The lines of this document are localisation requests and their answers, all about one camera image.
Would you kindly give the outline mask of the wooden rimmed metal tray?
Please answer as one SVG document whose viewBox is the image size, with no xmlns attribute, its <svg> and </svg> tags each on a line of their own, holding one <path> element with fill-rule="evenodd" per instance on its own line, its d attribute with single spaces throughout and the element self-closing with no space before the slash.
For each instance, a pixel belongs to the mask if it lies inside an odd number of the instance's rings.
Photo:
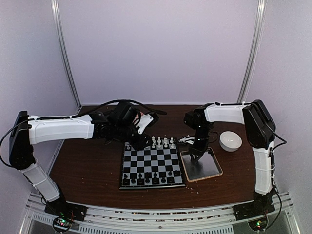
<svg viewBox="0 0 312 234">
<path fill-rule="evenodd" d="M 188 151 L 182 151 L 180 158 L 188 182 L 197 182 L 223 175 L 223 170 L 211 147 L 198 160 L 191 160 Z"/>
</svg>

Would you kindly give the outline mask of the black and white chessboard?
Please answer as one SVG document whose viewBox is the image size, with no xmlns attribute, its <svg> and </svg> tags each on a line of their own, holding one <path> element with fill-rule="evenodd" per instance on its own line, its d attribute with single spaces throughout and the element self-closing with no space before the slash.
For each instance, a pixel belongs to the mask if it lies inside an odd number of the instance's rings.
<svg viewBox="0 0 312 234">
<path fill-rule="evenodd" d="M 124 144 L 124 152 L 121 159 L 121 173 L 120 173 L 120 190 L 141 190 L 141 189 L 160 189 L 160 188 L 175 188 L 185 187 L 185 179 L 182 172 L 182 162 L 179 157 L 179 148 L 177 140 L 171 138 L 157 139 L 152 137 L 153 144 L 144 148 L 144 150 L 136 151 L 130 143 Z M 178 176 L 174 176 L 174 171 L 178 171 Z M 145 173 L 150 173 L 150 183 L 145 183 Z M 153 184 L 154 172 L 157 172 L 159 184 Z M 161 172 L 166 173 L 166 182 L 162 183 Z M 144 184 L 138 185 L 138 174 L 142 173 Z M 123 185 L 124 174 L 127 174 L 129 179 L 128 185 Z M 168 178 L 173 177 L 174 183 L 168 183 Z M 135 184 L 131 183 L 131 179 L 136 180 Z"/>
</svg>

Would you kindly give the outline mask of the black chess king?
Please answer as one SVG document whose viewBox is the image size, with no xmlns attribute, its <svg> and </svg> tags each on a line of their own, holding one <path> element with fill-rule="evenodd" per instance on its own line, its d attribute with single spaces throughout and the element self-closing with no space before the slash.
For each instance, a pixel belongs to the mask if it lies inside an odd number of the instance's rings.
<svg viewBox="0 0 312 234">
<path fill-rule="evenodd" d="M 154 177 L 152 183 L 159 184 L 159 179 L 157 177 Z"/>
</svg>

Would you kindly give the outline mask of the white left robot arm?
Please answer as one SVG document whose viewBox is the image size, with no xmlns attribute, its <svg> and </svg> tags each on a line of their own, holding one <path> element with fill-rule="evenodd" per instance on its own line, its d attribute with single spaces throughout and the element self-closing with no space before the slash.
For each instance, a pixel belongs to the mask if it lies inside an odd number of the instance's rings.
<svg viewBox="0 0 312 234">
<path fill-rule="evenodd" d="M 151 144 L 145 129 L 152 124 L 153 111 L 144 113 L 130 101 L 120 101 L 102 112 L 98 107 L 76 116 L 35 116 L 20 111 L 9 130 L 9 165 L 18 170 L 42 195 L 59 216 L 70 212 L 70 205 L 59 185 L 47 173 L 47 162 L 65 140 L 104 139 L 129 142 L 135 149 Z"/>
</svg>

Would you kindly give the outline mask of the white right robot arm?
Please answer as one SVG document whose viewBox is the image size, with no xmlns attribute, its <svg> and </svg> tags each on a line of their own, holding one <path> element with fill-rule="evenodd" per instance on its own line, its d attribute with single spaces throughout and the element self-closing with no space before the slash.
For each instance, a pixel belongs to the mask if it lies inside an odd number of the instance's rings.
<svg viewBox="0 0 312 234">
<path fill-rule="evenodd" d="M 208 150 L 209 131 L 215 122 L 239 123 L 245 126 L 248 143 L 255 158 L 255 189 L 250 211 L 260 215 L 269 208 L 274 194 L 275 123 L 263 101 L 250 103 L 208 103 L 185 114 L 184 123 L 195 130 L 189 146 L 191 162 L 198 162 Z"/>
</svg>

